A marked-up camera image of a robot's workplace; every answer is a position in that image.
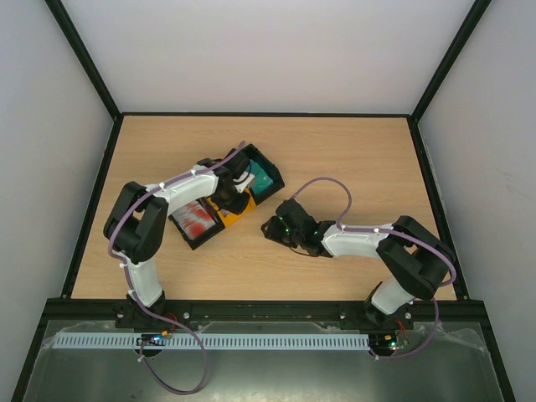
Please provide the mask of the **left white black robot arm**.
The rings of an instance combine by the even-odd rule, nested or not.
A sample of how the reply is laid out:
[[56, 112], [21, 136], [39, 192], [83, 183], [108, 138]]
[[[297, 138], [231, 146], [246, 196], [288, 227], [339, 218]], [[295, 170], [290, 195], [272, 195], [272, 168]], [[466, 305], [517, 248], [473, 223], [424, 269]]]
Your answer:
[[221, 209], [242, 214], [250, 201], [246, 192], [254, 178], [250, 159], [239, 149], [224, 159], [206, 158], [187, 172], [164, 182], [126, 184], [103, 229], [108, 253], [125, 271], [128, 296], [150, 308], [163, 296], [155, 254], [160, 249], [170, 213], [200, 198], [211, 198]]

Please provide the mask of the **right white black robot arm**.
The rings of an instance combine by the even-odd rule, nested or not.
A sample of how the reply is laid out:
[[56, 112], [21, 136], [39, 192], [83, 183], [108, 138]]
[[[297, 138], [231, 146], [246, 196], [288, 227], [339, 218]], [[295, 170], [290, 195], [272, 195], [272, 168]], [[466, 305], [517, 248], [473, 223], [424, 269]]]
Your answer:
[[287, 248], [303, 249], [311, 257], [356, 255], [380, 259], [391, 274], [364, 302], [364, 316], [376, 328], [385, 327], [405, 304], [429, 301], [438, 288], [456, 279], [453, 251], [410, 216], [392, 224], [344, 225], [316, 221], [294, 199], [284, 201], [262, 226], [263, 235]]

